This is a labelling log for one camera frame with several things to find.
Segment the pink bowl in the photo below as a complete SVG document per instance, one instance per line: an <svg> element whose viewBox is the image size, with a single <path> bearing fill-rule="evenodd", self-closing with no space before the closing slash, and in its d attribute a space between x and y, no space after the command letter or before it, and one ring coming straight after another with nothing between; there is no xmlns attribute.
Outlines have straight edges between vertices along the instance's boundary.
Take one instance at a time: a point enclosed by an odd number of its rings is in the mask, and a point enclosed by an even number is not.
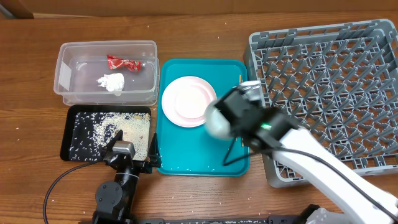
<svg viewBox="0 0 398 224"><path fill-rule="evenodd" d="M187 119L197 119L204 115L212 95L202 86L191 85L181 88L175 98L176 112Z"/></svg>

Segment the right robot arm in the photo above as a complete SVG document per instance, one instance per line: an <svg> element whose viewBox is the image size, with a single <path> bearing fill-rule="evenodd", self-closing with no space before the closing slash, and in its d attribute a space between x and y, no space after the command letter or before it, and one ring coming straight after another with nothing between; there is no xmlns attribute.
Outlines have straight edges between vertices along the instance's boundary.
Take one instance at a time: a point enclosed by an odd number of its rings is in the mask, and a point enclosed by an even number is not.
<svg viewBox="0 0 398 224"><path fill-rule="evenodd" d="M208 132L241 137L253 153L298 172L340 209L309 206L295 223L397 223L397 197L363 179L332 156L312 134L276 107L258 105L253 91L233 88L205 111Z"/></svg>

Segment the pink plate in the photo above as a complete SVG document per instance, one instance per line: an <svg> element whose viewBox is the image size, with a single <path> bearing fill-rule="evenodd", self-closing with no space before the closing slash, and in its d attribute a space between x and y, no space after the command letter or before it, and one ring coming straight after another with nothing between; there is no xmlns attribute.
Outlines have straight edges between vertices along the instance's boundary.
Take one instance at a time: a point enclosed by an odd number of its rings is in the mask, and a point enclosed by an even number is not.
<svg viewBox="0 0 398 224"><path fill-rule="evenodd" d="M172 81L164 90L161 99L162 110L165 116L177 126L194 128L205 123L204 115L197 119L187 119L180 116L175 110L175 98L181 88L198 85L205 88L211 95L212 101L217 99L213 87L204 79L194 76L186 76Z"/></svg>

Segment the red snack wrapper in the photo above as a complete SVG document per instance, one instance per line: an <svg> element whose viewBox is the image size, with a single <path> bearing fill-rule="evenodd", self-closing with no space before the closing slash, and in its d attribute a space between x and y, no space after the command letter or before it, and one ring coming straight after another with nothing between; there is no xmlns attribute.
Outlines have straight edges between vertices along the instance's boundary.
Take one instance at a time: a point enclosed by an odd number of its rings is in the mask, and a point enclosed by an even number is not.
<svg viewBox="0 0 398 224"><path fill-rule="evenodd" d="M123 59L113 55L107 55L108 67L111 70L126 68L131 72L139 72L142 64L140 61Z"/></svg>

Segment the white napkin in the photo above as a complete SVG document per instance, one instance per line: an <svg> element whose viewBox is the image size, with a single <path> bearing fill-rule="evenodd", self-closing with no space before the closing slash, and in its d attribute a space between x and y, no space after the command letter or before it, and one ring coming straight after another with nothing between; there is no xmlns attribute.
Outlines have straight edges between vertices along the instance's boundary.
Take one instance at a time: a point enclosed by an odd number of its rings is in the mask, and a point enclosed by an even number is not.
<svg viewBox="0 0 398 224"><path fill-rule="evenodd" d="M107 91L122 91L124 88L124 75L122 73L104 74L97 79L98 86L106 88Z"/></svg>

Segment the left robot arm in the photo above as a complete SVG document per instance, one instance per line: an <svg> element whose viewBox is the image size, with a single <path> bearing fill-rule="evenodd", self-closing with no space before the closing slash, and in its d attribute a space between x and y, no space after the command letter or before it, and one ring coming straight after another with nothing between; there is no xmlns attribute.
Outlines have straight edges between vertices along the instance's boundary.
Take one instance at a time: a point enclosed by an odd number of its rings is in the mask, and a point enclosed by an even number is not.
<svg viewBox="0 0 398 224"><path fill-rule="evenodd" d="M162 163L157 135L153 135L144 160L135 160L135 154L133 143L123 141L121 130L101 149L104 163L116 173L113 181L102 183L96 190L96 210L92 223L138 223L134 215L131 215L131 207L139 175L152 173Z"/></svg>

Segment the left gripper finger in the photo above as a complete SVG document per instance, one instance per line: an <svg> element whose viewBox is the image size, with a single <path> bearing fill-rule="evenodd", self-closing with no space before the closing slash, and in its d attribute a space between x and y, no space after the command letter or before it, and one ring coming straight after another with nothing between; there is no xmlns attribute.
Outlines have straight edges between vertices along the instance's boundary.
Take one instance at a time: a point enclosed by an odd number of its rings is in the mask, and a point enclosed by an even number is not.
<svg viewBox="0 0 398 224"><path fill-rule="evenodd" d="M122 140L123 140L123 131L119 130L116 132L115 137L113 137L112 140L110 140L110 142L107 143L107 145L105 145L105 149L112 149L117 141L122 141Z"/></svg>
<svg viewBox="0 0 398 224"><path fill-rule="evenodd" d="M161 167L161 158L160 158L157 133L154 133L154 135L153 135L150 147L148 149L147 156L149 158L149 164L152 167L156 167L156 168Z"/></svg>

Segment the grey bowl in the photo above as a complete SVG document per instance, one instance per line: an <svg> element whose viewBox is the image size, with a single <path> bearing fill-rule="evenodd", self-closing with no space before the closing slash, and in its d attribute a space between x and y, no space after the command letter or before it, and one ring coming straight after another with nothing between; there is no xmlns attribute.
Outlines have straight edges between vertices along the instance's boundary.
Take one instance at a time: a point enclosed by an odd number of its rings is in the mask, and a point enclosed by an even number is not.
<svg viewBox="0 0 398 224"><path fill-rule="evenodd" d="M204 113L205 129L214 138L222 140L232 139L230 123L215 106L217 102L219 100L214 100L206 107Z"/></svg>

